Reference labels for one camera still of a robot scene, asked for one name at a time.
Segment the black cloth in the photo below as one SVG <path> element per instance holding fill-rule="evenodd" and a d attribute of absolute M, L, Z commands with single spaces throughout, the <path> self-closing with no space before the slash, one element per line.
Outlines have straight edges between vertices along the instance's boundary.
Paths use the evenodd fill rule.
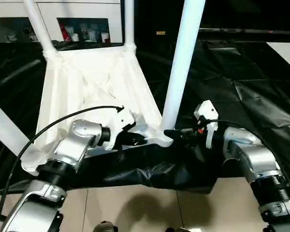
<path fill-rule="evenodd" d="M 58 50 L 101 47 L 55 43 Z M 137 58 L 161 113 L 175 43 L 139 44 Z M 37 44 L 0 44 L 0 107 L 29 138 L 36 130 L 46 62 Z M 191 128 L 198 103 L 211 100 L 220 119 L 255 132 L 290 174 L 290 65 L 265 43 L 197 42 L 177 128 Z M 71 188 L 143 184 L 209 193 L 218 176 L 240 176 L 236 162 L 223 167 L 221 147 L 197 159 L 184 143 L 147 145 L 86 159 Z M 0 189 L 15 156 L 0 143 Z M 10 192 L 22 192 L 32 178 L 20 164 Z"/>

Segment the tile floor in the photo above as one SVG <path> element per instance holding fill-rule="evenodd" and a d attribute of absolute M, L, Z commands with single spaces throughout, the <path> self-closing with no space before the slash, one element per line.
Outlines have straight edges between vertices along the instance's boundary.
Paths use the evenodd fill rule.
<path fill-rule="evenodd" d="M 20 194 L 9 195 L 3 213 Z M 210 195 L 144 186 L 69 191 L 61 209 L 61 232 L 92 232 L 103 220 L 120 232 L 164 232 L 185 227 L 194 232 L 261 232 L 265 227 L 243 178 L 219 179 Z"/>

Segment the wire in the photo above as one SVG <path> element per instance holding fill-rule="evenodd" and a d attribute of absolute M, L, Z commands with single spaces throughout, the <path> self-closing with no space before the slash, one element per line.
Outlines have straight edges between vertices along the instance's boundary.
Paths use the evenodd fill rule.
<path fill-rule="evenodd" d="M 25 153 L 25 151 L 27 150 L 27 148 L 34 142 L 34 140 L 36 140 L 41 134 L 43 134 L 45 131 L 47 131 L 48 129 L 50 129 L 52 126 L 66 120 L 67 118 L 70 118 L 70 117 L 73 117 L 75 115 L 79 115 L 81 113 L 84 113 L 84 112 L 87 112 L 87 111 L 91 111 L 91 110 L 98 110 L 98 109 L 117 109 L 117 111 L 121 111 L 123 109 L 123 107 L 118 107 L 118 106 L 109 106 L 109 105 L 103 105 L 103 106 L 96 106 L 96 107 L 91 107 L 91 108 L 88 108 L 88 109 L 84 109 L 84 110 L 80 110 L 80 111 L 77 111 L 75 113 L 72 113 L 72 114 L 69 114 L 69 115 L 66 115 L 54 122 L 52 122 L 51 124 L 49 124 L 48 126 L 46 126 L 45 128 L 43 128 L 41 131 L 39 131 L 32 139 L 29 140 L 28 143 L 26 143 L 26 145 L 23 147 L 23 149 L 19 152 L 10 172 L 9 172 L 9 176 L 8 176 L 8 179 L 6 181 L 6 184 L 4 186 L 4 189 L 3 189 L 3 193 L 2 193 L 2 196 L 1 196 L 1 200 L 0 200 L 0 217 L 1 217 L 1 213 L 2 213 L 2 209 L 3 209 L 3 205 L 4 205 L 4 201 L 5 201 L 5 198 L 6 198 L 6 195 L 7 195 L 7 192 L 8 192 L 8 189 L 9 189 L 9 186 L 10 186 L 10 182 L 11 182 L 11 178 L 12 178 L 12 175 L 13 175 L 13 172 L 15 171 L 15 168 L 17 166 L 17 163 L 19 162 L 20 158 L 23 156 L 23 154 Z"/>

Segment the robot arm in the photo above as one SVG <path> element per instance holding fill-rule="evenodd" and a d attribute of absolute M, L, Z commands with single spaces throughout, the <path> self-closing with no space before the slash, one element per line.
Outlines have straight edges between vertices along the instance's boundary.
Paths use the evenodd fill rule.
<path fill-rule="evenodd" d="M 51 150 L 39 175 L 22 194 L 5 220 L 3 232 L 56 232 L 63 215 L 58 211 L 67 196 L 67 186 L 76 174 L 88 147 L 110 141 L 109 128 L 86 120 L 72 123 L 67 137 Z"/>
<path fill-rule="evenodd" d="M 218 119 L 210 101 L 197 107 L 195 116 L 200 120 Z M 206 147 L 211 148 L 216 122 L 207 124 Z M 225 159 L 239 161 L 246 181 L 259 203 L 262 219 L 269 223 L 265 232 L 290 232 L 290 184 L 282 173 L 273 153 L 253 133 L 227 127 L 223 136 Z"/>

